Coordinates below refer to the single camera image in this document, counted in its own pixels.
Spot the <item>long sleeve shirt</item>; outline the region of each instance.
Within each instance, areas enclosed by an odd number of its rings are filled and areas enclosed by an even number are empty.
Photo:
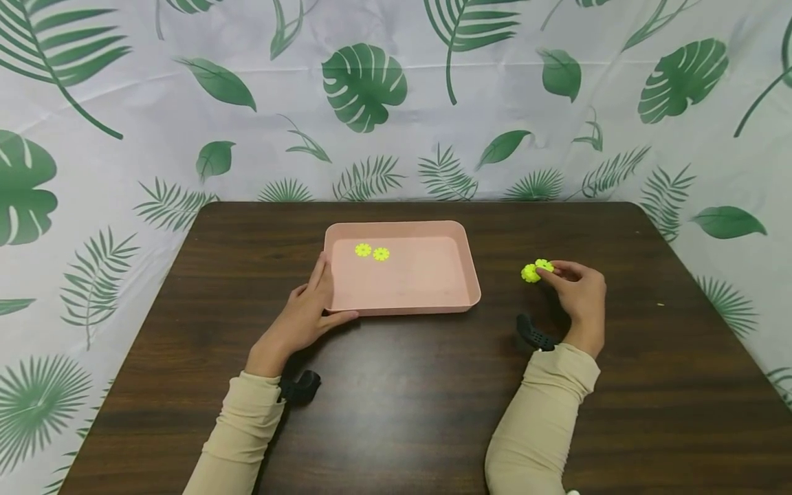
[[[489,443],[491,495],[564,495],[562,473],[577,409],[600,374],[594,359],[560,344],[535,352]],[[243,372],[230,381],[223,410],[184,495],[250,495],[284,403],[280,377]]]

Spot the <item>table surface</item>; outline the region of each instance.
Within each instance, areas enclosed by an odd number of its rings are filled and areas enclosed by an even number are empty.
[[[537,257],[607,278],[607,343],[564,481],[584,495],[792,493],[792,415],[632,204],[254,204],[198,216],[62,495],[181,493],[228,380],[336,222],[454,219],[482,301],[364,318],[292,359],[322,386],[284,417],[258,493],[486,493],[489,437],[527,362],[515,316],[562,335]]]

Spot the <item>plastic tray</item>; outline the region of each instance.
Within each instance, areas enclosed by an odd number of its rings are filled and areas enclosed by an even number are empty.
[[[368,244],[372,253],[355,248]],[[390,256],[377,261],[373,250]],[[361,316],[462,313],[482,298],[465,228],[458,222],[335,223],[325,232],[334,297],[327,310]]]

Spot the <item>leaf-patterned backdrop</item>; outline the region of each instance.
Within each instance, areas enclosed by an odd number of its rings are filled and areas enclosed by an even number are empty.
[[[787,0],[0,0],[0,492],[218,200],[631,201],[792,406],[790,48]]]

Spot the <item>wood grain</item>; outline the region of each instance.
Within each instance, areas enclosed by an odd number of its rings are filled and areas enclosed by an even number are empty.
[[[281,424],[258,493],[486,493],[489,436],[527,362],[515,316],[564,330],[520,279],[537,257],[591,265],[608,284],[603,373],[565,485],[792,493],[792,415],[634,205],[222,203],[190,230],[61,494],[181,493],[229,378],[307,279],[325,229],[427,219],[465,226],[482,301],[364,319],[296,356],[289,372],[323,384]]]

